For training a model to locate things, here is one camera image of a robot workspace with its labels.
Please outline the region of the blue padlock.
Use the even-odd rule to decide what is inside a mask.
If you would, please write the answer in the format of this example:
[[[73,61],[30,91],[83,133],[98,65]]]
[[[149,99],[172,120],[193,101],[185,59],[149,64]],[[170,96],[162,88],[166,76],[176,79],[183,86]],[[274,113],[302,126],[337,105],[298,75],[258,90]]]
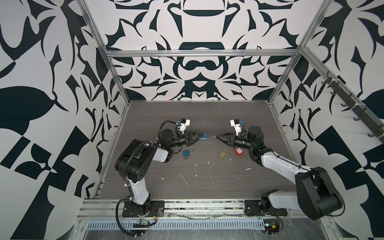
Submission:
[[[207,141],[208,140],[208,135],[207,134],[203,134],[203,136],[201,138],[199,138],[199,140]]]
[[[194,147],[193,146],[189,146],[187,150],[184,150],[183,151],[183,157],[184,159],[188,159],[191,155],[191,152],[194,151]]]

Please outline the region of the brass padlock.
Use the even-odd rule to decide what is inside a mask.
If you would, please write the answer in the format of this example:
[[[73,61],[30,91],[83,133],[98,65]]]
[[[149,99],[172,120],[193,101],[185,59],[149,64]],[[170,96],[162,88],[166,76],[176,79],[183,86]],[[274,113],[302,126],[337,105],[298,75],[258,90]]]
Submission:
[[[221,158],[224,158],[227,154],[225,152],[223,152],[222,150],[217,150],[217,153],[218,155],[221,157]]]

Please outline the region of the red padlock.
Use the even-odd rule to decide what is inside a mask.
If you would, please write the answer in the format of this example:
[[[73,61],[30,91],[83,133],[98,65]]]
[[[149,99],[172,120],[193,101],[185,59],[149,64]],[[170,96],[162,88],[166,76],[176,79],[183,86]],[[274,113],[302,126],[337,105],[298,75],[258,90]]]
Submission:
[[[238,155],[238,156],[241,156],[244,154],[244,151],[241,149],[241,148],[236,148],[235,149],[235,153]]]

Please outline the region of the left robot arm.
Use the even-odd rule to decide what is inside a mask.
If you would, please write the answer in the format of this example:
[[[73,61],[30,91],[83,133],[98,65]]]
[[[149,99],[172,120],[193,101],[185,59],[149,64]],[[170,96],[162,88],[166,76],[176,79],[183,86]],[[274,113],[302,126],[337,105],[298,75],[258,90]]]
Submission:
[[[115,163],[115,170],[125,182],[130,192],[128,202],[138,215],[150,210],[151,196],[146,187],[145,175],[152,162],[167,163],[172,158],[174,147],[191,147],[203,133],[184,131],[174,135],[170,129],[161,131],[158,143],[134,139]]]

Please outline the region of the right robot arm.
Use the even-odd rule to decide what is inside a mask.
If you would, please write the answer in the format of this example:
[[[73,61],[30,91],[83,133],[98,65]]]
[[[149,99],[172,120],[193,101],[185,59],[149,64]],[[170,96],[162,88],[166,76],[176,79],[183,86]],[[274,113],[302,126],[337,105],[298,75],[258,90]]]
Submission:
[[[265,145],[260,127],[250,127],[246,136],[242,136],[241,128],[235,129],[234,133],[220,134],[216,138],[234,149],[248,150],[253,162],[278,173],[296,186],[294,192],[272,190],[262,194],[259,206],[247,206],[246,215],[271,215],[278,210],[296,210],[312,220],[318,220],[324,216],[333,217],[335,211],[345,211],[345,201],[325,169],[310,168],[282,157]]]

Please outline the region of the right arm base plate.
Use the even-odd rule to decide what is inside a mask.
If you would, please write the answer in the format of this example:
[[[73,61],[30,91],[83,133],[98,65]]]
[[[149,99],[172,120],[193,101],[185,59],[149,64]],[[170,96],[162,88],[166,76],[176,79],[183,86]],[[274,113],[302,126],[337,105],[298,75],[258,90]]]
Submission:
[[[272,207],[272,204],[270,204],[266,199],[260,199],[260,200],[245,200],[245,209],[244,213],[248,217],[254,217],[254,216],[287,216],[288,211],[286,209],[276,209]]]

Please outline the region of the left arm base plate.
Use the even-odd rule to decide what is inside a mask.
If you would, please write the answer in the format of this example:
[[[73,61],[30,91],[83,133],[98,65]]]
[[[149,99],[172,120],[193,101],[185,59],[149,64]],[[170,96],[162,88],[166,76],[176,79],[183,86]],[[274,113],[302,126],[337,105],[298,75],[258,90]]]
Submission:
[[[143,205],[138,205],[133,201],[126,200],[122,213],[123,218],[153,217],[162,216],[164,213],[164,201],[146,201]]]

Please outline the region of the grey wall hook rail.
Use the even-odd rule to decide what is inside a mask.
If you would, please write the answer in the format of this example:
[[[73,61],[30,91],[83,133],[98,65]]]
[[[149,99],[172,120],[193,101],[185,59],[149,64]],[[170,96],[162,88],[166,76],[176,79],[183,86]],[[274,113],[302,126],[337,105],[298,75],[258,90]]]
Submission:
[[[365,104],[356,94],[354,94],[342,80],[333,76],[330,71],[326,73],[326,80],[323,85],[328,85],[332,96],[338,96],[343,103],[341,106],[351,110],[356,117],[354,121],[361,121],[371,131],[369,138],[376,138],[384,144],[384,122]]]

